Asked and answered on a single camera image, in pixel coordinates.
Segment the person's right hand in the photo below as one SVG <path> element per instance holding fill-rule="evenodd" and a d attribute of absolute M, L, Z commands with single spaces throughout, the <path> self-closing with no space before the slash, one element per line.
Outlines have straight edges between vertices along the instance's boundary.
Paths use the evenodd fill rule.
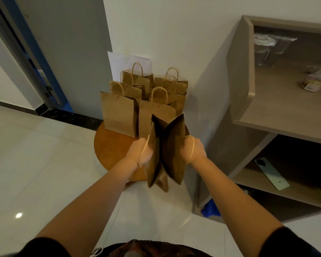
<path fill-rule="evenodd" d="M 192 135 L 187 135 L 184 140 L 185 138 L 190 138 L 190 161 L 185 163 L 192 164 L 197 157 L 207 157 L 204 145 L 199 138 Z"/>

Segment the person's left hand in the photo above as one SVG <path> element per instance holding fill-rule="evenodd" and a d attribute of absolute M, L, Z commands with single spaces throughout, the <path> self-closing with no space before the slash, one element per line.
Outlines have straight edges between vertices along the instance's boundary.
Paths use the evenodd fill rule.
<path fill-rule="evenodd" d="M 148 139 L 140 138 L 132 142 L 124 160 L 127 162 L 129 169 L 136 170 L 144 165 L 144 145 L 146 141 Z"/>

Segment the brown paper shopping bag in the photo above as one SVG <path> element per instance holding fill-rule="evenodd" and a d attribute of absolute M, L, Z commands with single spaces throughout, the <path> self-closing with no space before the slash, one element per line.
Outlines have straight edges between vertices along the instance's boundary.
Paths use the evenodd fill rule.
<path fill-rule="evenodd" d="M 146 149 L 151 149 L 153 152 L 151 159 L 143 167 L 149 188 L 158 185 L 167 192 L 168 183 L 163 182 L 165 177 L 181 185 L 186 163 L 180 155 L 180 148 L 184 146 L 185 139 L 189 136 L 184 114 L 175 117 L 170 122 L 154 114 L 151 116 L 149 134 L 141 151 L 141 155 Z"/>

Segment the person's right forearm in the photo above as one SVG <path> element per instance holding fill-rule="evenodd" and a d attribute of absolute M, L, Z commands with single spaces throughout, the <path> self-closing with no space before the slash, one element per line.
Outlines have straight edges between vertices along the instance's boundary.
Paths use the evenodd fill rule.
<path fill-rule="evenodd" d="M 266 239 L 283 224 L 207 157 L 197 156 L 190 163 L 205 182 L 241 253 L 257 257 Z"/>

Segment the person's left forearm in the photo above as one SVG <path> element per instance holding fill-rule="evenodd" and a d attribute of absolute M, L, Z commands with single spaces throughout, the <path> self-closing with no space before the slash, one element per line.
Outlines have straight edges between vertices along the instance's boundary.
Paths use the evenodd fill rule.
<path fill-rule="evenodd" d="M 91 254 L 137 160 L 125 157 L 97 182 L 60 211 L 36 236 L 50 238 L 65 247 L 71 257 Z"/>

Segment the round wooden side table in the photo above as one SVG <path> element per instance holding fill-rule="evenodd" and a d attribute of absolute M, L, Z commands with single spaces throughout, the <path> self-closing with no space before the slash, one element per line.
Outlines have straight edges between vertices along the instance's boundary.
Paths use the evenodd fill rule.
<path fill-rule="evenodd" d="M 125 189 L 139 181 L 149 179 L 153 182 L 151 185 L 157 185 L 164 192 L 168 192 L 168 176 L 160 166 L 158 138 L 155 134 L 154 122 L 151 120 L 149 135 L 147 137 L 149 146 L 153 149 L 153 155 L 147 164 L 137 168 L 129 177 Z M 105 129 L 104 122 L 99 126 L 94 138 L 94 151 L 104 168 L 110 171 L 121 159 L 123 159 L 129 150 L 132 142 L 137 140 L 120 133 L 115 133 Z"/>

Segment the cluster of brown paper bags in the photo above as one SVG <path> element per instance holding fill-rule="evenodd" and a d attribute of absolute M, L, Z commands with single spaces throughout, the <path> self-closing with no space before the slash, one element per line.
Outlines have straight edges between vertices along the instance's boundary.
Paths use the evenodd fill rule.
<path fill-rule="evenodd" d="M 179 70 L 169 67 L 164 77 L 154 77 L 135 61 L 110 81 L 110 91 L 100 92 L 105 128 L 130 137 L 147 138 L 152 118 L 167 126 L 183 117 L 188 81 Z"/>

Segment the blue cloth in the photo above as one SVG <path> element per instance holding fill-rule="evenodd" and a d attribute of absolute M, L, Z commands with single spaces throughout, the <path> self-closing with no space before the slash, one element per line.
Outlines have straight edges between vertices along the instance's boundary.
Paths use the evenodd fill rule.
<path fill-rule="evenodd" d="M 201 214 L 206 218 L 212 217 L 212 216 L 221 217 L 221 213 L 220 213 L 219 209 L 217 208 L 217 206 L 216 206 L 216 204 L 215 204 L 213 199 L 210 199 L 205 204 L 203 209 L 201 209 Z"/>

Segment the light green smartphone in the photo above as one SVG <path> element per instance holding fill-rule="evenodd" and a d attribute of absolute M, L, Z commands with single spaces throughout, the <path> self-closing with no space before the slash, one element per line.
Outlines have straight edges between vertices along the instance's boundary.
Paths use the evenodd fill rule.
<path fill-rule="evenodd" d="M 268 161 L 267 158 L 257 158 L 254 162 L 274 185 L 277 190 L 284 190 L 290 187 L 286 179 L 278 172 L 278 170 Z"/>

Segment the white paper sheets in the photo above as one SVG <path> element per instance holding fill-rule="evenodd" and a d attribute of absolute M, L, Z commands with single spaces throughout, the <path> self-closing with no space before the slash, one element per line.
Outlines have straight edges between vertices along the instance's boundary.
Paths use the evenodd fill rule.
<path fill-rule="evenodd" d="M 123 70 L 129 70 L 130 72 L 132 72 L 134 63 L 139 63 L 142 66 L 143 76 L 149 76 L 152 74 L 150 59 L 135 55 L 113 53 L 110 51 L 107 51 L 107 54 L 111 66 L 113 81 L 120 82 L 120 73 Z"/>

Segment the beige wooden shelf unit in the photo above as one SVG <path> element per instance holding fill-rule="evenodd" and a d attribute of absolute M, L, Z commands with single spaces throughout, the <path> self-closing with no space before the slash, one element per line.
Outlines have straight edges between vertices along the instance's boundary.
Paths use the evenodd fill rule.
<path fill-rule="evenodd" d="M 271 67 L 254 62 L 255 33 L 297 36 Z M 280 220 L 321 213 L 321 90 L 300 83 L 321 65 L 321 24 L 243 15 L 227 54 L 229 107 L 207 156 Z M 254 162 L 290 184 L 277 190 Z"/>

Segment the plastic-wrapped clear glass cups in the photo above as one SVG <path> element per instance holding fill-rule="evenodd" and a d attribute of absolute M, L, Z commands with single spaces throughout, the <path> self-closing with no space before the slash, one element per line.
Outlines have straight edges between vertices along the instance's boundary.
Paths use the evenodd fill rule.
<path fill-rule="evenodd" d="M 255 66 L 268 68 L 273 66 L 297 39 L 297 36 L 284 32 L 255 33 L 253 36 Z"/>

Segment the black shirt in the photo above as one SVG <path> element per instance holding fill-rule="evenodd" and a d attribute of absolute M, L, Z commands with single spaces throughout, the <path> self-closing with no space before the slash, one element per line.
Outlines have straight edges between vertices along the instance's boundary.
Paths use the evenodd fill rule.
<path fill-rule="evenodd" d="M 70 257 L 66 249 L 50 238 L 36 238 L 28 242 L 15 257 Z M 212 257 L 184 245 L 160 241 L 131 240 L 96 248 L 88 257 Z M 321 257 L 321 253 L 298 237 L 289 228 L 275 230 L 266 239 L 258 257 Z"/>

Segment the clear snack packet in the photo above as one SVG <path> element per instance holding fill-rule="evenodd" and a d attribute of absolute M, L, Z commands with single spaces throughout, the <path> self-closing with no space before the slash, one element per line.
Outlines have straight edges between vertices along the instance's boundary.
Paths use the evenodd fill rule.
<path fill-rule="evenodd" d="M 321 69 L 308 74 L 300 83 L 300 86 L 310 92 L 318 92 L 321 90 Z"/>

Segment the blue door frame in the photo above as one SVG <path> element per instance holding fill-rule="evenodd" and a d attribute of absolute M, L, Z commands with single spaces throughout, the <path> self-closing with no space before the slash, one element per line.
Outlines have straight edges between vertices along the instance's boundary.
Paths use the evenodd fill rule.
<path fill-rule="evenodd" d="M 59 82 L 15 0 L 0 0 L 0 30 L 32 77 L 32 84 L 51 109 L 73 113 Z"/>

